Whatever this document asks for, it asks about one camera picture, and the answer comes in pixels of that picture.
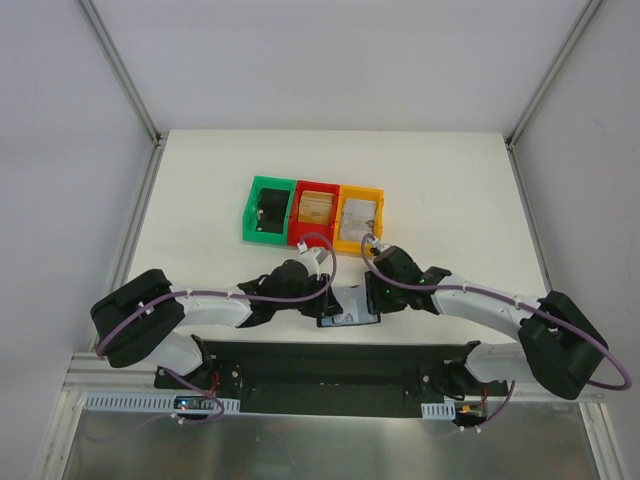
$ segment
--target metal frame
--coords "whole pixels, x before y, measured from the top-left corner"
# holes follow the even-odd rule
[[[604,403],[581,403],[580,412],[601,480],[629,478]]]
[[[86,396],[82,392],[60,394],[34,478],[60,480],[64,475]]]
[[[160,132],[158,132],[151,115],[149,115],[149,111],[142,101],[142,97],[133,83],[131,75],[129,75],[127,67],[124,65],[122,57],[120,57],[120,53],[118,53],[118,49],[113,43],[113,39],[107,31],[107,27],[105,26],[98,9],[94,5],[93,0],[78,0],[78,5],[82,10],[85,19],[89,23],[91,31],[96,37],[98,45],[104,53],[104,57],[111,67],[113,75],[116,77],[116,80],[118,80],[120,87],[122,87],[125,97],[129,100],[133,111],[136,113],[142,127],[147,132],[149,139],[154,145],[157,145],[160,140]]]
[[[516,126],[514,127],[512,133],[507,137],[507,146],[510,150],[513,149],[515,144],[518,143],[518,140],[520,140],[520,137],[522,137],[522,134],[529,125],[529,122],[533,118],[533,115],[537,111],[542,101],[546,98],[549,90],[555,83],[556,78],[558,78],[558,74],[567,64],[567,61],[575,51],[576,46],[580,42],[580,39],[587,31],[587,28],[589,28],[597,13],[600,11],[600,8],[606,1],[607,0],[588,0],[585,6],[582,8],[582,11],[578,15],[578,18],[571,26],[571,30],[569,30],[569,33],[562,42],[558,53],[556,53],[555,57],[553,57],[551,64],[547,68],[547,71],[542,76],[542,80],[540,80],[540,83],[538,83],[533,96],[527,103],[527,106],[522,112],[522,115],[516,122]]]
[[[118,263],[110,284],[111,290],[114,290],[125,282],[128,275],[164,151],[166,135],[160,134],[153,122],[93,0],[77,1],[124,95],[127,97],[136,116],[154,145],[154,150],[149,159],[135,207],[129,219],[126,236],[118,253]],[[588,0],[586,2],[559,51],[554,56],[549,68],[543,75],[533,96],[527,103],[512,133],[506,139],[514,178],[520,192],[523,208],[547,288],[551,288],[551,281],[540,248],[535,217],[528,200],[526,187],[518,170],[517,159],[513,155],[513,148],[522,137],[535,112],[546,98],[558,75],[575,51],[585,31],[605,1],[606,0]],[[58,399],[53,421],[45,440],[44,450],[41,452],[36,466],[35,478],[44,478],[47,480],[58,480],[62,478],[87,391],[149,393],[153,389],[155,370],[156,368],[153,365],[138,364],[135,367],[116,371],[111,369],[106,361],[97,358],[94,353],[76,353],[71,362],[62,393]],[[627,478],[615,434],[611,427],[607,407],[602,403],[604,401],[604,395],[601,391],[586,389],[578,400],[581,402],[580,408],[587,437],[591,444],[601,478],[612,480]],[[540,386],[519,385],[512,401],[558,402],[562,400],[551,395]]]

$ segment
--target yellow bin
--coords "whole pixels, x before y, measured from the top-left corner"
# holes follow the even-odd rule
[[[340,196],[338,197],[338,213],[336,215],[336,226],[333,235],[333,247],[336,252],[360,255],[360,241],[353,242],[340,240],[340,230],[342,223],[342,211],[345,202],[354,198],[357,200],[368,200],[376,203],[376,215],[373,222],[373,234],[382,237],[382,208],[384,206],[384,191],[377,188],[353,187],[350,185],[340,186]]]

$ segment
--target white plastic part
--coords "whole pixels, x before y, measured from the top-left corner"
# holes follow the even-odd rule
[[[456,418],[456,404],[453,400],[445,399],[444,403],[423,403],[420,405],[422,418],[425,420],[454,420]]]
[[[178,375],[184,376],[200,366],[202,354],[191,337],[171,332],[144,361],[170,368]]]
[[[178,327],[192,325],[225,325],[237,327],[251,316],[249,300],[229,298],[234,293],[244,293],[238,287],[212,288],[226,292],[226,297],[182,297],[176,300],[184,306],[185,318]]]
[[[304,252],[309,250],[309,247],[307,247],[307,244],[305,242],[298,242],[297,247],[298,247],[298,253],[300,255],[302,255]]]
[[[481,383],[494,380],[515,380],[518,383],[536,383],[527,357],[519,343],[490,345],[481,343],[474,348],[465,363],[467,370]]]
[[[184,290],[179,286],[172,288]],[[243,293],[237,287],[214,289],[221,292]],[[183,297],[176,299],[184,306],[185,318],[176,328],[194,325],[225,325],[237,327],[251,316],[249,300],[227,297]],[[202,353],[196,342],[187,335],[173,331],[144,359],[145,362],[170,368],[180,376],[187,375],[202,363]]]
[[[469,282],[459,275],[446,277],[438,285],[465,285],[465,290],[469,287],[485,288],[510,298],[518,298],[519,302],[527,303],[532,307],[537,308],[540,306],[537,297],[516,297],[509,293],[489,289],[483,285]],[[433,294],[432,299],[436,309],[440,313],[466,318],[492,330],[502,332],[514,340],[518,340],[520,321],[531,316],[531,313],[521,308],[516,308],[513,305],[507,305],[499,300],[469,291],[437,290]]]
[[[87,395],[85,410],[102,412],[172,412],[174,393],[112,393],[96,392]]]
[[[380,239],[376,236],[371,240],[371,247],[378,250],[380,253],[384,252],[387,248],[390,248],[391,245],[389,243],[380,243]]]
[[[297,260],[306,267],[309,275],[317,275],[319,277],[320,265],[327,259],[328,256],[329,252],[327,252],[324,248],[313,247],[302,251]]]

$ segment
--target wire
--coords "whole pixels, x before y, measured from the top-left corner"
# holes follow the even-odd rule
[[[472,293],[478,293],[480,295],[484,295],[485,297],[490,297],[493,298],[495,300],[499,300],[501,302],[506,303],[507,305],[511,305],[511,306],[515,306],[517,308],[521,308],[523,310],[526,310],[527,312],[533,313],[535,315],[538,315],[542,318],[544,318],[545,320],[548,320],[549,322],[564,328],[565,330],[568,330],[569,332],[577,335],[578,337],[582,338],[584,341],[586,341],[587,343],[589,343],[591,346],[593,346],[596,350],[598,350],[598,352],[600,352],[604,357],[606,357],[607,360],[609,360],[611,362],[611,364],[616,368],[616,370],[618,370],[618,372],[620,373],[620,375],[622,376],[623,379],[623,383],[621,385],[610,385],[607,383],[601,383],[601,382],[596,382],[596,381],[592,381],[589,380],[587,383],[589,385],[593,385],[595,387],[599,387],[599,388],[604,388],[606,390],[616,390],[616,391],[622,391],[622,390],[629,390],[631,388],[631,385],[633,384],[632,380],[631,380],[631,375],[629,375],[629,372],[627,371],[627,369],[624,367],[624,365],[622,365],[622,363],[620,362],[620,360],[618,360],[611,352],[609,352],[609,350],[603,346],[600,342],[598,342],[595,338],[593,338],[591,335],[589,335],[588,333],[584,332],[583,330],[575,327],[574,325],[571,325],[569,322],[566,322],[554,315],[551,315],[548,312],[545,312],[543,310],[539,310],[535,307],[532,307],[531,305],[528,305],[526,303],[522,303],[522,302],[517,302],[516,300],[514,300],[511,297],[507,297],[506,295],[502,295],[500,293],[497,292],[493,292],[491,290],[487,290],[486,288],[481,288],[481,287],[475,287],[475,286],[462,286],[462,285],[410,285],[407,283],[401,283],[401,282],[397,282],[396,280],[393,280],[385,275],[383,275],[382,273],[380,273],[380,271],[371,263],[371,261],[369,261],[369,259],[367,258],[367,242],[370,240],[374,240],[375,237],[373,236],[373,234],[371,233],[367,233],[362,237],[362,242],[360,243],[360,253],[362,254],[362,259],[364,260],[364,263],[367,265],[367,268],[369,270],[371,270],[371,272],[376,275],[378,278],[380,278],[381,280],[384,280],[385,282],[396,286],[398,288],[404,288],[406,290],[416,290],[416,291],[422,291],[422,292],[433,292],[436,290],[460,290],[460,291],[466,291],[466,292],[472,292]]]
[[[484,422],[482,422],[483,427],[486,427],[488,423],[493,422],[496,419],[496,417],[504,411],[507,404],[511,401],[511,397],[513,397],[513,392],[515,389],[516,389],[516,382],[513,381],[511,382],[511,386],[509,387],[509,391],[507,392],[507,396],[504,398],[502,405],[500,405],[498,409],[495,412],[493,412],[493,414],[491,414],[489,418],[487,418]]]
[[[493,414],[489,418],[487,418],[484,422],[482,422],[480,425],[478,425],[478,427],[485,428],[489,423],[493,422],[496,419],[496,417],[498,417],[500,414],[502,414],[502,412],[504,412],[506,406],[511,401],[511,397],[513,397],[513,392],[514,392],[515,389],[516,389],[516,382],[513,381],[513,382],[511,382],[511,386],[509,387],[509,391],[507,392],[507,396],[504,397],[504,400],[502,401],[502,404],[496,409],[495,412],[493,412]],[[459,433],[466,433],[468,431],[475,431],[475,432],[480,433],[480,429],[478,427],[474,427],[474,428],[459,428],[457,430],[449,432],[446,435],[437,437],[437,439],[438,440],[447,440],[448,438],[454,437],[454,436],[458,435]]]
[[[331,270],[331,276],[329,277],[329,281],[317,292],[312,293],[310,295],[306,295],[304,297],[298,297],[298,298],[264,297],[262,295],[246,295],[242,293],[230,294],[229,292],[222,292],[219,290],[193,290],[193,291],[181,290],[179,292],[166,293],[164,295],[159,296],[158,298],[151,300],[146,305],[143,305],[142,307],[140,307],[138,310],[136,310],[127,318],[125,318],[111,332],[109,332],[109,334],[102,340],[102,342],[100,342],[100,344],[96,348],[96,355],[98,355],[99,357],[104,356],[107,346],[113,341],[114,338],[116,338],[120,334],[120,332],[122,332],[122,330],[124,330],[131,323],[133,323],[135,320],[140,318],[147,310],[155,307],[156,305],[159,305],[162,302],[166,302],[167,300],[170,300],[172,298],[188,297],[188,296],[224,297],[224,298],[237,298],[241,300],[254,300],[254,301],[273,302],[273,303],[300,303],[300,302],[306,302],[308,300],[313,300],[314,298],[319,297],[320,295],[322,295],[323,293],[325,293],[327,290],[331,288],[331,285],[333,284],[333,281],[336,278],[336,273],[338,273],[338,259],[336,258],[336,251],[333,248],[333,245],[331,245],[331,242],[324,235],[321,235],[316,232],[309,232],[303,235],[300,238],[300,241],[304,242],[307,238],[312,238],[312,237],[318,238],[322,242],[324,242],[324,244],[329,249],[329,252],[331,253],[331,260],[333,262],[333,269]]]
[[[482,384],[482,398],[480,399],[480,403],[476,403],[475,405],[469,405],[469,407],[471,408],[477,408],[477,407],[482,407],[483,410],[486,412],[486,402],[487,402],[487,398],[489,397],[489,387],[487,386],[486,383]]]
[[[218,372],[213,372],[213,376],[211,377],[211,388],[209,389],[209,393],[216,393],[216,388],[218,388],[218,383],[220,383],[220,374]]]

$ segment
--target black object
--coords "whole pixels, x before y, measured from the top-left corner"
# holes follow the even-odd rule
[[[329,275],[309,276],[307,268],[297,260],[287,260],[276,267],[270,275],[262,275],[255,280],[241,283],[238,287],[249,295],[276,298],[297,298],[311,295],[329,281]],[[238,328],[249,328],[267,323],[280,310],[297,309],[302,315],[315,318],[319,323],[323,317],[343,312],[331,288],[322,295],[298,303],[275,303],[251,300],[251,316]]]
[[[170,293],[171,282],[162,270],[148,270],[91,308],[100,338],[105,338],[141,305]],[[114,368],[143,360],[184,318],[182,305],[174,299],[162,302],[125,328],[107,346],[105,355]]]
[[[431,377],[445,361],[464,358],[471,348],[215,341],[204,344],[215,355],[215,364],[226,368],[220,374],[218,396],[240,399],[241,412],[396,418],[420,418],[422,403],[442,402],[443,396],[432,388]],[[154,386],[182,388],[168,375],[156,375]],[[506,390],[504,383],[489,384],[490,396],[504,396]],[[482,386],[467,393],[481,396]]]
[[[431,267],[423,272],[407,252],[395,245],[377,255],[373,264],[385,277],[409,285],[437,285],[451,275],[449,270],[439,267]],[[439,315],[433,304],[433,291],[398,288],[372,272],[365,273],[365,284],[367,308],[371,314],[400,312],[408,305],[414,310],[426,310]]]
[[[482,425],[486,421],[487,416],[484,414],[479,415],[476,412],[461,412],[458,410],[456,411],[456,418],[453,420],[453,423],[459,427],[469,428]]]
[[[603,347],[607,342],[573,301],[564,293],[551,291],[540,300],[540,310],[564,320],[591,335]],[[539,315],[520,322],[518,338],[535,379],[551,393],[575,400],[604,358],[590,343]]]
[[[261,232],[282,233],[289,205],[288,190],[263,188],[258,195],[258,223],[256,229]]]
[[[465,363],[471,351],[480,345],[479,341],[469,342],[460,355],[435,368],[431,373],[431,387],[438,393],[453,400],[463,401],[466,395],[481,390],[480,383],[467,370]]]

